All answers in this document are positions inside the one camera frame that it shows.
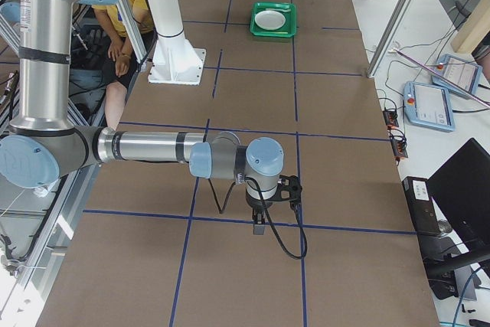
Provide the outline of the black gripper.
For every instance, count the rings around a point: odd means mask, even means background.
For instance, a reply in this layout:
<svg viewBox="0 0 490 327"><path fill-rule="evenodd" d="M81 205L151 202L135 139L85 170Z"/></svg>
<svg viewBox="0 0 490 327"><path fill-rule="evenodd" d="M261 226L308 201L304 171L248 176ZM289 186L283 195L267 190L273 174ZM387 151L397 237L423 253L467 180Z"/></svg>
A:
<svg viewBox="0 0 490 327"><path fill-rule="evenodd" d="M246 193L246 201L248 205L252 208L253 234L264 235L266 222L264 220L262 201L260 199L252 197L248 192ZM265 199L265 207L269 208L272 206L273 203L284 201L290 201L290 198L283 198L282 195L277 191L271 198Z"/></svg>

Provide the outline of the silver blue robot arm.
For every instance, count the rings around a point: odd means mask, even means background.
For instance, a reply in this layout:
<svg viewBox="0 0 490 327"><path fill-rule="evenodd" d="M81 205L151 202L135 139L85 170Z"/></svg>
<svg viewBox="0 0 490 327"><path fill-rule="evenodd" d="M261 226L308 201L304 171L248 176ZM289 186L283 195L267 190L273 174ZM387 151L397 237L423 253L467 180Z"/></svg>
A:
<svg viewBox="0 0 490 327"><path fill-rule="evenodd" d="M245 184L254 233L271 226L270 205L292 186L282 175L276 140L261 137L243 146L232 132L118 132L68 120L70 29L78 1L21 0L20 105L1 140L1 173L18 187L36 188L112 160L179 162L197 178Z"/></svg>

